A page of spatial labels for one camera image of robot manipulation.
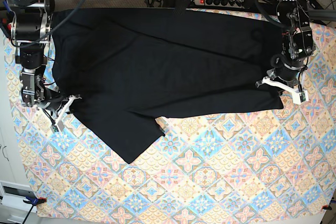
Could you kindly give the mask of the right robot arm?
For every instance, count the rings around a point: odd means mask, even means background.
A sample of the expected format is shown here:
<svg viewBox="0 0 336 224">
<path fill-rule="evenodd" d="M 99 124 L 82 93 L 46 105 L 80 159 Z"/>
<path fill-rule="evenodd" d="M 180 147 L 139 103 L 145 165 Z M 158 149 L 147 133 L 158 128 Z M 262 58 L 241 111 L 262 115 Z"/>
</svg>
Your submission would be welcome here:
<svg viewBox="0 0 336 224">
<path fill-rule="evenodd" d="M 79 95 L 65 96 L 49 89 L 44 72 L 49 60 L 52 16 L 55 0 L 5 0 L 11 24 L 1 23 L 1 29 L 15 46 L 15 62 L 22 66 L 23 106 L 41 108 L 51 121 L 51 130 L 64 129 L 62 118 Z"/>
</svg>

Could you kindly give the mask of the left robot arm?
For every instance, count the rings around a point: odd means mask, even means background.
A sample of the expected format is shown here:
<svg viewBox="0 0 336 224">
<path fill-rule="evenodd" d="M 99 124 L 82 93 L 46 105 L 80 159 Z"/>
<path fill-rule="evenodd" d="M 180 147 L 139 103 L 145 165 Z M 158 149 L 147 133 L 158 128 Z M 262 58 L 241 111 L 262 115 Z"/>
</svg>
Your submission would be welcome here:
<svg viewBox="0 0 336 224">
<path fill-rule="evenodd" d="M 277 19 L 273 19 L 258 0 L 254 1 L 260 13 L 280 27 L 282 32 L 282 51 L 271 57 L 272 68 L 267 71 L 266 77 L 256 82 L 256 86 L 267 84 L 287 91 L 293 103 L 301 105 L 309 100 L 308 91 L 302 87 L 301 76 L 315 50 L 307 0 L 279 0 Z"/>
</svg>

